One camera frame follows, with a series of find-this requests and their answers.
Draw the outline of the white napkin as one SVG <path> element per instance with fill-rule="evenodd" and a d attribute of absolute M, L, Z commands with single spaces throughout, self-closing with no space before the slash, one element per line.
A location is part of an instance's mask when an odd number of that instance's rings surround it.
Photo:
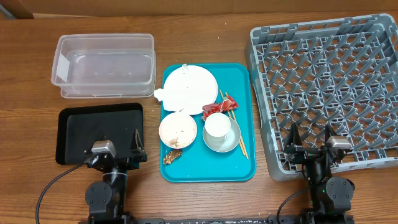
<path fill-rule="evenodd" d="M 157 98 L 158 101 L 164 101 L 167 99 L 169 93 L 167 90 L 159 88 L 154 91 L 154 97 Z"/>

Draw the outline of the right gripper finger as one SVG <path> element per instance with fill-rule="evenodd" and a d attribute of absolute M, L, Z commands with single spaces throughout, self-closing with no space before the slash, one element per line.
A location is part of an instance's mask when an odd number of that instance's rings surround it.
<path fill-rule="evenodd" d="M 325 138 L 329 139 L 331 136 L 335 136 L 335 135 L 336 135 L 336 132 L 334 131 L 332 126 L 330 124 L 326 124 L 325 125 Z"/>
<path fill-rule="evenodd" d="M 289 135 L 285 141 L 285 148 L 289 146 L 302 146 L 302 140 L 296 123 L 291 124 Z"/>

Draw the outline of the white paper cup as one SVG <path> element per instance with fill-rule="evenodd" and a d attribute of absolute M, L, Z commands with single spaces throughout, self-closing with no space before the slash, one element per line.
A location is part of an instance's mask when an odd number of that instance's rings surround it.
<path fill-rule="evenodd" d="M 231 128 L 231 121 L 223 113 L 213 113 L 205 121 L 206 132 L 213 137 L 225 136 Z"/>

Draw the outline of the red snack wrapper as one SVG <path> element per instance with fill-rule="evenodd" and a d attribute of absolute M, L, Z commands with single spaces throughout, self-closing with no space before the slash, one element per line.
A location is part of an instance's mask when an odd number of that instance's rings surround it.
<path fill-rule="evenodd" d="M 201 119 L 205 121 L 211 114 L 234 110 L 238 106 L 237 102 L 231 96 L 224 96 L 221 103 L 212 103 L 203 106 Z"/>

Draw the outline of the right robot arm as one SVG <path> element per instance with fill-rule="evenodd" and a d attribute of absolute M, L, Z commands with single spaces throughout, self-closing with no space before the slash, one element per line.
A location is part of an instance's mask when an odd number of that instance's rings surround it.
<path fill-rule="evenodd" d="M 280 212 L 292 198 L 310 193 L 310 208 L 291 218 L 292 223 L 354 223 L 353 217 L 346 216 L 351 210 L 355 185 L 349 179 L 334 177 L 331 165 L 342 160 L 351 151 L 351 144 L 345 136 L 339 136 L 327 124 L 324 128 L 325 142 L 320 147 L 303 147 L 298 127 L 294 123 L 285 141 L 284 152 L 291 157 L 293 164 L 302 166 L 302 175 L 308 187 L 294 193 L 279 206 L 276 220 L 282 222 Z"/>

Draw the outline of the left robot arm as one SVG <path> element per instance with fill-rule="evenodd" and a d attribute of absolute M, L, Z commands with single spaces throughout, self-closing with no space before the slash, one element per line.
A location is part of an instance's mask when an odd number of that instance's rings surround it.
<path fill-rule="evenodd" d="M 110 140 L 96 141 L 85 153 L 84 165 L 103 173 L 102 180 L 91 184 L 85 193 L 89 206 L 88 223 L 134 224 L 132 213 L 124 210 L 127 189 L 127 172 L 139 168 L 147 161 L 147 153 L 139 130 L 133 132 L 129 155 L 116 158 L 116 148 Z"/>

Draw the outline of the pink bowl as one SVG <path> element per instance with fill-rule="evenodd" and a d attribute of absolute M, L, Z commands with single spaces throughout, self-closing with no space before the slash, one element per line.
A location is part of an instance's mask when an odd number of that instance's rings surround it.
<path fill-rule="evenodd" d="M 161 141 L 172 149 L 183 149 L 195 140 L 198 128 L 195 120 L 186 113 L 174 112 L 162 119 L 159 126 Z"/>

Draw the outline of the grey-white bowl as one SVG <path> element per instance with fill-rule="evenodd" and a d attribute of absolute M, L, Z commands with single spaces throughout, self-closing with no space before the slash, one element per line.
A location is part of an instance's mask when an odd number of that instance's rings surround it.
<path fill-rule="evenodd" d="M 226 117 L 230 123 L 230 128 L 226 135 L 222 137 L 214 137 L 203 128 L 203 140 L 205 144 L 215 152 L 232 151 L 240 142 L 241 130 L 237 122 L 230 117 Z"/>

